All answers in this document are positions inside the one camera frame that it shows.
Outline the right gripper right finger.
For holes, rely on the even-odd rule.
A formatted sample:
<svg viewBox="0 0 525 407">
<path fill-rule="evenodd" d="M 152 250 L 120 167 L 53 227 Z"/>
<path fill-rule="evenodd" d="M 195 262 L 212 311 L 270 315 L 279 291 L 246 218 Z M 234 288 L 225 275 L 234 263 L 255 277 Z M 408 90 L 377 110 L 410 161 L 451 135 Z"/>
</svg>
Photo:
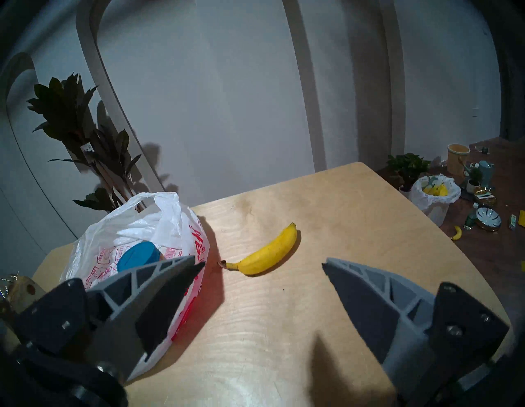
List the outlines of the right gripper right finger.
<svg viewBox="0 0 525 407">
<path fill-rule="evenodd" d="M 327 258 L 322 269 L 398 394 L 466 394 L 493 370 L 509 325 L 455 283 L 433 295 L 366 265 Z"/>
</svg>

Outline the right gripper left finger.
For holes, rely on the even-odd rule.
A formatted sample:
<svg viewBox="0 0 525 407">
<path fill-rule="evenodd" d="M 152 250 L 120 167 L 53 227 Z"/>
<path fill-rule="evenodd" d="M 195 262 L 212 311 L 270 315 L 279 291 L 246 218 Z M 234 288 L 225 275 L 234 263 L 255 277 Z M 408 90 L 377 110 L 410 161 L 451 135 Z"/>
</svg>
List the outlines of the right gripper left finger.
<svg viewBox="0 0 525 407">
<path fill-rule="evenodd" d="M 52 356 L 108 363 L 129 382 L 166 352 L 170 326 L 204 267 L 185 256 L 127 269 L 91 289 L 65 280 L 14 318 L 14 332 Z"/>
</svg>

